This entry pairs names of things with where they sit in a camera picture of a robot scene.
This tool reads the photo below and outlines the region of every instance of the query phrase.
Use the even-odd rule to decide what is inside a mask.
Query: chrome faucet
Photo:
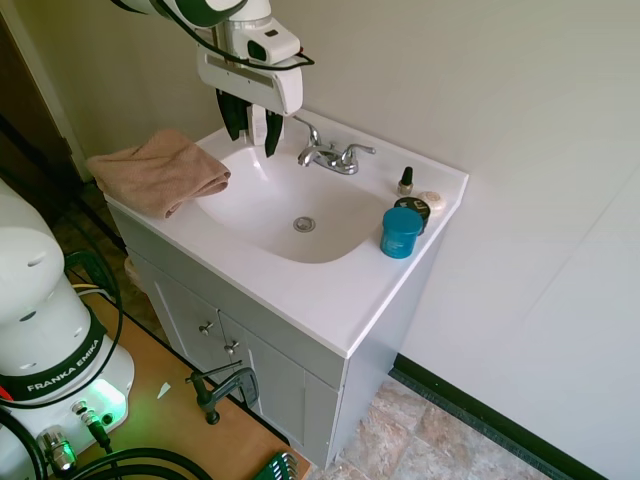
[[[298,164],[304,167],[315,162],[321,167],[340,173],[342,175],[354,175],[358,173],[358,160],[356,158],[356,150],[360,149],[370,155],[376,153],[373,147],[353,143],[349,145],[344,152],[336,150],[334,143],[323,145],[320,139],[320,132],[311,123],[294,116],[296,120],[304,123],[309,127],[309,146],[298,155]]]

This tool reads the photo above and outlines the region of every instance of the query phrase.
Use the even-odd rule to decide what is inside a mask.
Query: tile floor
[[[114,229],[104,199],[89,185],[85,201]],[[163,341],[166,335],[147,299],[124,271],[125,255],[84,215],[70,215],[94,238],[111,265],[127,313]],[[62,219],[54,234],[65,253],[88,249],[82,236]],[[545,475],[491,440],[388,378],[354,438],[327,470],[314,469],[310,480],[543,480]]]
[[[310,480],[543,480],[533,467],[389,377],[351,443]]]

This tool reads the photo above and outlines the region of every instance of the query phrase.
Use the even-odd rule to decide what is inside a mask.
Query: pink towel
[[[190,198],[227,188],[231,173],[175,130],[141,147],[91,158],[87,166],[107,195],[145,215],[169,218]]]

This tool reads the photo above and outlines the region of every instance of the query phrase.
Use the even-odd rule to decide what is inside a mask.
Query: wooden table
[[[84,300],[113,336],[117,310],[99,295],[87,295]],[[293,452],[228,399],[218,405],[220,422],[208,425],[196,404],[193,386],[184,382],[191,369],[128,317],[120,345],[133,357],[136,373],[129,395],[129,416],[110,434],[114,450],[171,450],[196,462],[214,480],[251,480],[275,454]],[[165,382],[171,388],[158,399]],[[103,455],[104,451],[94,444],[80,455],[79,463],[83,465]],[[299,454],[296,457],[299,478],[304,479],[309,462]]]

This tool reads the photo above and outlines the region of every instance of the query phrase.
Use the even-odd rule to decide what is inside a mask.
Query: blue jar
[[[384,214],[380,249],[391,258],[407,258],[413,253],[424,227],[420,214],[409,208],[395,207]]]

